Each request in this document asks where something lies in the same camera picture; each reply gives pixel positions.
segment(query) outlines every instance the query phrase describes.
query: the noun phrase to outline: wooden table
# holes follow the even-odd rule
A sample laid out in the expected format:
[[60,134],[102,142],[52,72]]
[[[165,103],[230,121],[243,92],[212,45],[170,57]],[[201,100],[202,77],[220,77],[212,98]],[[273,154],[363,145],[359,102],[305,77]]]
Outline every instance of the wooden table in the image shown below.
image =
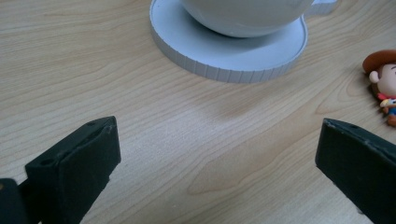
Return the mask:
[[170,62],[149,0],[0,2],[0,176],[116,116],[122,162],[82,223],[370,223],[316,167],[324,118],[390,142],[361,63],[396,49],[396,1],[307,20],[283,77],[229,84]]

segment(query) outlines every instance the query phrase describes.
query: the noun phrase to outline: toy face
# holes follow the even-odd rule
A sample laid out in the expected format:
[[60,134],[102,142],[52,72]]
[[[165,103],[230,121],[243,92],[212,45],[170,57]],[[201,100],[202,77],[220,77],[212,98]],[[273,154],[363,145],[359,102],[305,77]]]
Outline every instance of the toy face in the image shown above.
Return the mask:
[[386,95],[396,95],[396,63],[384,65],[381,75],[377,82],[379,91]]

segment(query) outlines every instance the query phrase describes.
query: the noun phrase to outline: white saucer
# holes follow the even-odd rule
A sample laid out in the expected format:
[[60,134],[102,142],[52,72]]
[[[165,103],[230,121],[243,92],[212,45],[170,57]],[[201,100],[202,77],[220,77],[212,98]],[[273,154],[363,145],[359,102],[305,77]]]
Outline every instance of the white saucer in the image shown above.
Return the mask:
[[224,82],[252,83],[285,74],[303,52],[308,33],[301,17],[274,34],[233,38],[196,21],[178,0],[153,0],[152,36],[174,63]]

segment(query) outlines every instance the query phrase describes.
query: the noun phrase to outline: white cup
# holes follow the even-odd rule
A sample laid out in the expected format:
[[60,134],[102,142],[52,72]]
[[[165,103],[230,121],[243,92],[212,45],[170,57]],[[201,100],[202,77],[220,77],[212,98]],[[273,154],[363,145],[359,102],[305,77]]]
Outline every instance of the white cup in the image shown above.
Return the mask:
[[233,37],[268,35],[299,18],[314,0],[180,0],[207,28]]

